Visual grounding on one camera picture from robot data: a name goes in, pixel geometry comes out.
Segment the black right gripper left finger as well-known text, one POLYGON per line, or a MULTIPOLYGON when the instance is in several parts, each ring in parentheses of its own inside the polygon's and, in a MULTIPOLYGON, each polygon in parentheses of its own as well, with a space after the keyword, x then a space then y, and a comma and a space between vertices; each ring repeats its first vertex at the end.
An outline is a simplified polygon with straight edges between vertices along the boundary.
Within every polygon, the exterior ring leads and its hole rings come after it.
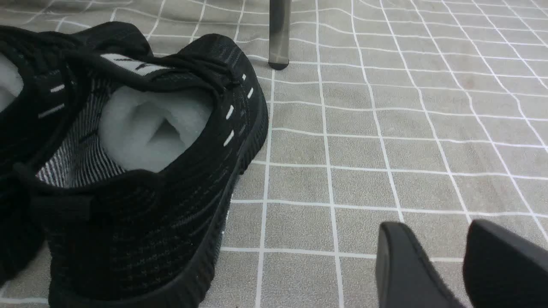
POLYGON ((375 264, 380 308, 462 308, 415 233, 401 222, 378 228, 375 264))

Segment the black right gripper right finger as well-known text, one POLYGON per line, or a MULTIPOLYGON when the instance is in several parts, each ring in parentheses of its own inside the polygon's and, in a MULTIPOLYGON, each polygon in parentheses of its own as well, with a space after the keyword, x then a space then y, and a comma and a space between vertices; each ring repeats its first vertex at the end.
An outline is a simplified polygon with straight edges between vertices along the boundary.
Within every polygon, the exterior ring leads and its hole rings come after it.
POLYGON ((489 220, 474 220, 463 263, 465 289, 475 308, 545 308, 545 249, 489 220))

